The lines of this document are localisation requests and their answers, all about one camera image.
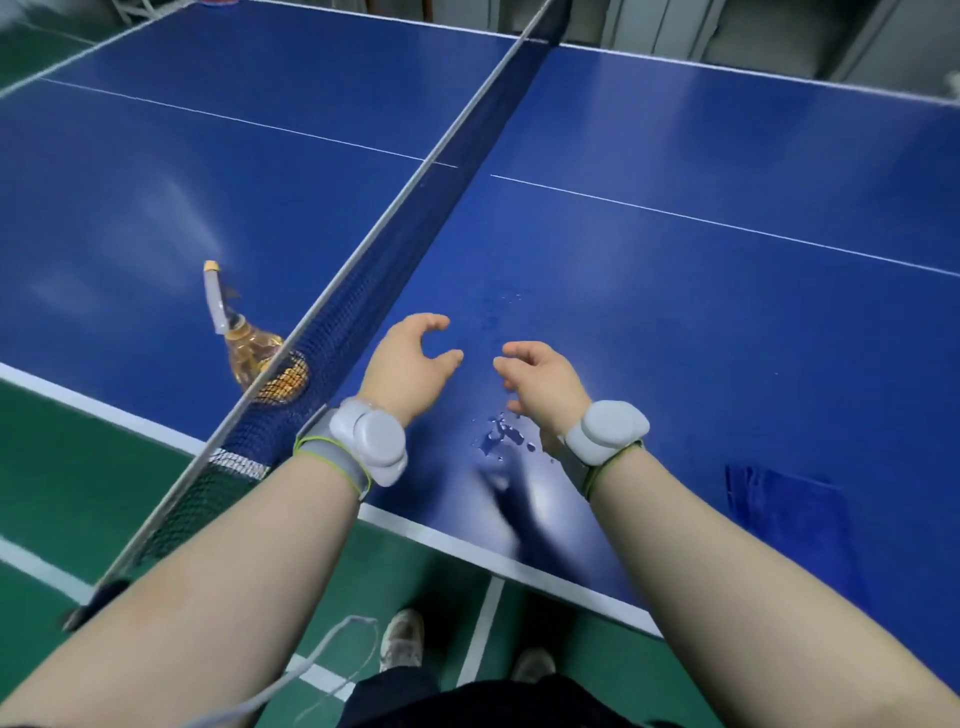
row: foot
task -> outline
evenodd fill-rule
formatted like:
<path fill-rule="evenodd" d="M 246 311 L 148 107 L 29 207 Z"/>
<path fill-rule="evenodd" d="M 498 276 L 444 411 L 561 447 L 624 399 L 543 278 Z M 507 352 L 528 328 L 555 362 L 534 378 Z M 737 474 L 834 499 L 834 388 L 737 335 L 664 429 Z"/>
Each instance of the foot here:
<path fill-rule="evenodd" d="M 528 647 L 516 658 L 514 671 L 510 679 L 516 683 L 536 683 L 541 677 L 552 675 L 557 671 L 550 653 L 542 647 Z"/>
<path fill-rule="evenodd" d="M 380 643 L 380 672 L 423 663 L 423 617 L 413 609 L 397 612 Z"/>

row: table tennis net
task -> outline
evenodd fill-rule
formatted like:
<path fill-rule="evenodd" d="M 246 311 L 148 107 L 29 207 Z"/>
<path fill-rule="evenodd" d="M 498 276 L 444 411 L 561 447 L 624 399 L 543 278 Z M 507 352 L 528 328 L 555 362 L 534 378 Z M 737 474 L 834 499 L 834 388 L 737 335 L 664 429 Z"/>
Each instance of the table tennis net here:
<path fill-rule="evenodd" d="M 543 60 L 560 42 L 570 5 L 571 0 L 547 0 L 498 66 L 499 73 L 458 117 L 460 126 L 455 123 L 448 130 L 445 144 L 438 145 L 391 205 L 392 216 L 385 223 L 381 218 L 379 233 L 374 228 L 372 241 L 370 236 L 365 240 L 366 251 L 315 315 L 301 322 L 300 334 L 288 340 L 287 358 L 275 371 L 305 363 L 308 376 L 302 391 L 290 398 L 276 386 L 280 377 L 261 386 L 223 442 L 208 443 L 208 448 L 219 447 L 207 451 L 195 478 L 181 477 L 104 583 L 173 551 L 290 456 L 300 427 L 330 402 L 371 343 Z"/>

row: hand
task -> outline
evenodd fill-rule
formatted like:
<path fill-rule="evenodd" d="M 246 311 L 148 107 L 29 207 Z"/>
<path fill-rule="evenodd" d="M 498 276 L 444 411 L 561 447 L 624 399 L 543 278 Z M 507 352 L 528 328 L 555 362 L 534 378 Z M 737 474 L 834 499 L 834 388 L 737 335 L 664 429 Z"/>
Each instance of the hand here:
<path fill-rule="evenodd" d="M 493 360 L 493 368 L 503 377 L 503 386 L 520 397 L 508 401 L 507 408 L 540 426 L 545 447 L 547 440 L 566 435 L 591 405 L 570 362 L 541 341 L 511 341 L 503 345 L 503 353 Z"/>
<path fill-rule="evenodd" d="M 440 396 L 464 353 L 453 349 L 435 359 L 423 355 L 427 331 L 443 331 L 450 319 L 438 313 L 415 313 L 387 331 L 371 357 L 357 397 L 389 412 L 406 427 Z"/>

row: ping pong table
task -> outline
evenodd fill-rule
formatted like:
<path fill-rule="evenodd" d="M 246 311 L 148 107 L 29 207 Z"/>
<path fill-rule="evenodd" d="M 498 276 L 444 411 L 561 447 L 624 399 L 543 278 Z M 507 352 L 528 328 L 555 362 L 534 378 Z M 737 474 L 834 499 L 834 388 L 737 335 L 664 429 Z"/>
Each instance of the ping pong table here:
<path fill-rule="evenodd" d="M 237 398 L 203 261 L 293 330 L 514 41 L 191 5 L 14 89 L 0 374 L 200 452 Z M 361 517 L 656 634 L 504 415 L 491 360 L 541 339 L 720 510 L 731 462 L 841 488 L 871 615 L 957 690 L 958 133 L 948 103 L 553 48 L 339 382 L 409 313 L 466 352 Z"/>

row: white wrist sensor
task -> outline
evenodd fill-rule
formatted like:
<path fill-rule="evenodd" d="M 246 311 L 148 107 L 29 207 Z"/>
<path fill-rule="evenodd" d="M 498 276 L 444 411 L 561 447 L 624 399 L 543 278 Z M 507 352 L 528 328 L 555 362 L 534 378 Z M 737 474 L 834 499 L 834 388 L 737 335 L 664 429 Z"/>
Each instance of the white wrist sensor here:
<path fill-rule="evenodd" d="M 388 487 L 399 480 L 407 467 L 406 447 L 403 425 L 393 415 L 351 397 L 314 415 L 300 431 L 294 451 L 314 452 L 351 479 L 360 477 L 359 465 L 363 482 L 355 485 L 362 498 L 369 481 Z"/>
<path fill-rule="evenodd" d="M 629 402 L 594 402 L 584 418 L 562 438 L 573 457 L 561 457 L 567 476 L 589 498 L 593 478 L 600 466 L 624 448 L 640 441 L 650 431 L 650 421 Z"/>

